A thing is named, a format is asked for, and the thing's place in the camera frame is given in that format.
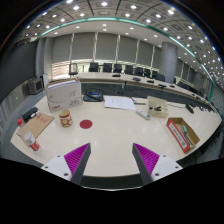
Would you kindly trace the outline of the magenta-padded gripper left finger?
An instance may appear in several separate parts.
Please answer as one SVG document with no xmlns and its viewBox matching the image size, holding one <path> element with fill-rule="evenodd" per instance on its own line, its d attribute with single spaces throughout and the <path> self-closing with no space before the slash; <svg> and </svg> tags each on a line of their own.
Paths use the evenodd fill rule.
<svg viewBox="0 0 224 224">
<path fill-rule="evenodd" d="M 91 154 L 91 145 L 84 144 L 65 155 L 58 155 L 42 166 L 42 169 L 79 185 Z"/>
</svg>

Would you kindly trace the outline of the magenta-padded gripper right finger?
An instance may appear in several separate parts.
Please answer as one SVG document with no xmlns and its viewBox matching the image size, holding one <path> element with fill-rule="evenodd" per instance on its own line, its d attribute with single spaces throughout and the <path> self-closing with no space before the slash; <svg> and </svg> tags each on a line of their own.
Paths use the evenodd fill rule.
<svg viewBox="0 0 224 224">
<path fill-rule="evenodd" d="M 159 155 L 137 143 L 133 144 L 132 154 L 136 160 L 144 185 L 182 169 L 182 167 L 168 155 Z"/>
</svg>

